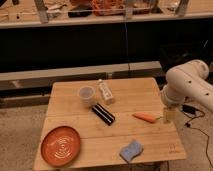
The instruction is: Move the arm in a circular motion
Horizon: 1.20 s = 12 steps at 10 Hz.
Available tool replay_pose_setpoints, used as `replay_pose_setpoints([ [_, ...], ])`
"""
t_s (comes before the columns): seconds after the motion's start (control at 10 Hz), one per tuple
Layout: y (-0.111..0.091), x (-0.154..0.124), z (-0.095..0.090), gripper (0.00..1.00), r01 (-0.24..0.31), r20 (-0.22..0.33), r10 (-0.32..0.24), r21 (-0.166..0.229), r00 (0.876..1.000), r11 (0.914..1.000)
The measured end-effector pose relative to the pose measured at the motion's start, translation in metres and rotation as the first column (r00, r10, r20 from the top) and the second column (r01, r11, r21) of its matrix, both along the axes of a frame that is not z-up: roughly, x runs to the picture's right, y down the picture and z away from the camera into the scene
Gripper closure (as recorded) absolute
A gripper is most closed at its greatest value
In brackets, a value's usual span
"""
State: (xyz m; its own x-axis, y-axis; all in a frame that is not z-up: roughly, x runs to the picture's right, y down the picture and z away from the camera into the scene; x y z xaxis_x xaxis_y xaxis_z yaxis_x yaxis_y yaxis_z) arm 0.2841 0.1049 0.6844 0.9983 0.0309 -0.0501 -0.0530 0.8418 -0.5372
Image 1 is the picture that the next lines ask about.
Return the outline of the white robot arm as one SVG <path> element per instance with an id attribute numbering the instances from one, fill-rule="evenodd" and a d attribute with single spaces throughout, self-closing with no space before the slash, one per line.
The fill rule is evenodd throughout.
<path id="1" fill-rule="evenodd" d="M 165 105 L 163 109 L 165 123 L 173 120 L 174 112 L 184 103 L 186 97 L 213 112 L 213 85 L 206 81 L 208 75 L 209 67 L 202 60 L 191 60 L 166 72 L 167 84 L 160 92 Z"/>

